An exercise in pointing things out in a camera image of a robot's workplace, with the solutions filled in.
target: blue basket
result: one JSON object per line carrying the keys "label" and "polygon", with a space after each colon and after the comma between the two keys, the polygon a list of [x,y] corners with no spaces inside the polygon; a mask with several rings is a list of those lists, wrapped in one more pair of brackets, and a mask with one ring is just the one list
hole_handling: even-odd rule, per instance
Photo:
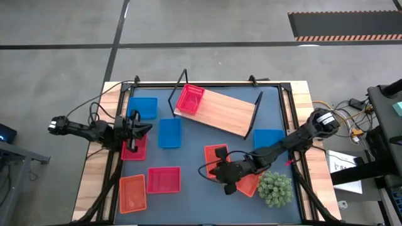
{"label": "blue basket", "polygon": [[254,149],[269,147],[284,138],[285,132],[281,129],[255,129]]}
{"label": "blue basket", "polygon": [[158,98],[131,97],[128,101],[127,116],[132,110],[137,110],[141,119],[156,119],[158,115]]}
{"label": "blue basket", "polygon": [[161,119],[159,121],[158,145],[160,148],[182,146],[182,120]]}

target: wooden board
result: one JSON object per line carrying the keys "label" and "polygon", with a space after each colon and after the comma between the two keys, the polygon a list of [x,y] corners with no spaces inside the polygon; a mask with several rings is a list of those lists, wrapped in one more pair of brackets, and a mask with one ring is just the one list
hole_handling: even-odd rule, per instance
{"label": "wooden board", "polygon": [[194,115],[179,109],[175,109],[175,114],[244,137],[249,130],[255,107],[252,103],[205,90]]}
{"label": "wooden board", "polygon": [[[283,81],[283,82],[291,83],[293,91],[293,99],[295,101],[296,113],[299,124],[301,125],[306,122],[307,118],[310,116],[310,113],[313,111],[313,104],[310,97],[307,82],[306,81]],[[116,83],[117,82],[106,82],[104,86],[104,91],[109,89]],[[142,83],[152,84],[158,82],[142,82]],[[205,82],[191,82],[191,83],[196,85],[197,83],[205,83]],[[228,83],[228,81],[225,82],[213,81],[213,83]],[[263,81],[259,83],[278,83],[278,82]],[[116,113],[119,91],[120,91],[120,85],[112,89],[110,92],[104,94],[100,100],[100,104],[106,109],[106,111],[108,111],[112,115]],[[286,92],[284,92],[284,94],[286,95],[284,96],[286,113],[288,114],[288,121],[292,129],[293,121],[290,113],[290,105],[288,102]],[[123,114],[125,114],[126,112],[128,97],[124,99],[124,102],[125,104],[122,111]],[[99,111],[99,115],[101,119],[110,120],[102,111]],[[322,147],[322,142],[315,141],[314,145]],[[89,146],[88,154],[99,150],[99,148],[100,147],[98,144],[91,143]],[[330,177],[329,168],[324,152],[319,149],[312,148],[309,151],[307,151],[306,159],[315,194],[318,196],[323,205],[328,209],[328,211],[334,217],[336,217],[337,219],[341,219],[337,199],[335,196],[335,191],[332,185],[332,180]],[[100,153],[93,155],[93,157],[91,157],[86,161],[84,166],[84,172],[81,178],[79,192],[77,195],[77,200],[72,215],[72,220],[77,220],[80,217],[82,217],[87,211],[87,209],[91,206],[91,204],[93,204],[93,202],[97,198],[102,188],[102,181],[106,167],[106,160],[107,160],[107,152],[101,151]],[[109,212],[110,197],[111,194],[108,194],[104,216],[107,216],[107,213]],[[307,219],[311,219],[310,206],[307,202],[308,197],[305,191],[302,191],[302,197]]]}

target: red basket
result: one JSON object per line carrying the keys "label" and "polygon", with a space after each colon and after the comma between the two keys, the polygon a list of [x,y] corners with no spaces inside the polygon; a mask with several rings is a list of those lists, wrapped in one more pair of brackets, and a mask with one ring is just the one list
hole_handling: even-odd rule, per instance
{"label": "red basket", "polygon": [[176,107],[187,114],[195,114],[200,107],[202,96],[204,95],[204,88],[195,85],[185,84],[178,98]]}
{"label": "red basket", "polygon": [[[217,144],[217,145],[211,145],[211,146],[204,147],[205,163],[211,163],[213,161],[219,160],[219,158],[215,155],[215,149],[221,148],[221,147],[226,147],[226,149],[227,149],[227,144]],[[226,161],[228,161],[228,162],[231,161],[229,156],[226,157]],[[208,178],[215,178],[215,175],[210,174],[209,171],[214,169],[216,167],[216,164],[217,163],[213,163],[213,164],[209,164],[206,166]]]}
{"label": "red basket", "polygon": [[137,147],[137,152],[133,153],[130,150],[126,149],[126,142],[123,141],[122,153],[121,153],[121,160],[145,160],[146,156],[146,134],[142,139],[135,140],[135,146]]}
{"label": "red basket", "polygon": [[145,176],[127,176],[120,179],[120,212],[146,210]]}
{"label": "red basket", "polygon": [[180,191],[180,167],[148,169],[147,193],[176,193]]}
{"label": "red basket", "polygon": [[257,190],[260,176],[261,174],[251,174],[241,178],[241,180],[236,183],[237,189],[248,197],[253,197],[254,192]]}

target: green cactus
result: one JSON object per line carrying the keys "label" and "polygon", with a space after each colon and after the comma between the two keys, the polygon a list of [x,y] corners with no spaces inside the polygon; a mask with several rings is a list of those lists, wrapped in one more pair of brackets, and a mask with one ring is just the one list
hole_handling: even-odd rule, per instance
{"label": "green cactus", "polygon": [[269,207],[276,205],[279,208],[293,199],[291,179],[269,170],[259,177],[258,192]]}

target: concrete floor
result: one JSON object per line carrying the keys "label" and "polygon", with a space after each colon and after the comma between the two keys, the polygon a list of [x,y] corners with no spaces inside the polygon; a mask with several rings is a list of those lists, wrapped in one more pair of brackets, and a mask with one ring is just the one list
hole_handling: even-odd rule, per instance
{"label": "concrete floor", "polygon": [[[112,43],[122,0],[2,0],[0,45]],[[395,10],[392,0],[132,0],[121,43],[180,41],[293,41],[292,11]],[[52,156],[33,166],[12,225],[69,222],[88,143],[51,136],[53,116],[96,96],[110,50],[1,50],[0,122],[18,130],[16,144]],[[366,87],[400,78],[402,46],[321,46],[119,50],[112,81],[307,80],[312,99],[336,104],[363,99]],[[72,120],[86,122],[87,108]],[[362,150],[331,137],[325,147]],[[376,202],[351,203],[341,212],[350,223],[382,222]]]}

